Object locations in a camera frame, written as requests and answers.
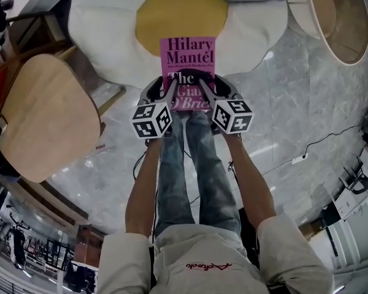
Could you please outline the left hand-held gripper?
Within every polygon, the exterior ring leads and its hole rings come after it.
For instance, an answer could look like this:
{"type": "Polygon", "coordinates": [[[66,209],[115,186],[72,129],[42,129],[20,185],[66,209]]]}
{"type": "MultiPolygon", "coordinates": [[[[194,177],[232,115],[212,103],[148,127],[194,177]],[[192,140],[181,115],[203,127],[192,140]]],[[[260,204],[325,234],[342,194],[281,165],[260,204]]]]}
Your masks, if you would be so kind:
{"type": "Polygon", "coordinates": [[[138,139],[150,140],[164,136],[172,124],[171,108],[177,92],[175,78],[163,91],[163,77],[154,79],[141,93],[131,115],[132,129],[138,139]]]}

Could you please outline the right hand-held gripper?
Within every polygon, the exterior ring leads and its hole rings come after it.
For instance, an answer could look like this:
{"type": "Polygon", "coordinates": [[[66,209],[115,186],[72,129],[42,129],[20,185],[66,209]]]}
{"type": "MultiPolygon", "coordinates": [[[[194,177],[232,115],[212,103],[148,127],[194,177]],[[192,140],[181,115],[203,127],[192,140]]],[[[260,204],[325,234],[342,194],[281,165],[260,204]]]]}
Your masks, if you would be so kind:
{"type": "Polygon", "coordinates": [[[237,88],[227,79],[215,75],[215,91],[199,78],[199,89],[213,110],[212,121],[225,134],[249,131],[254,113],[237,88]]]}

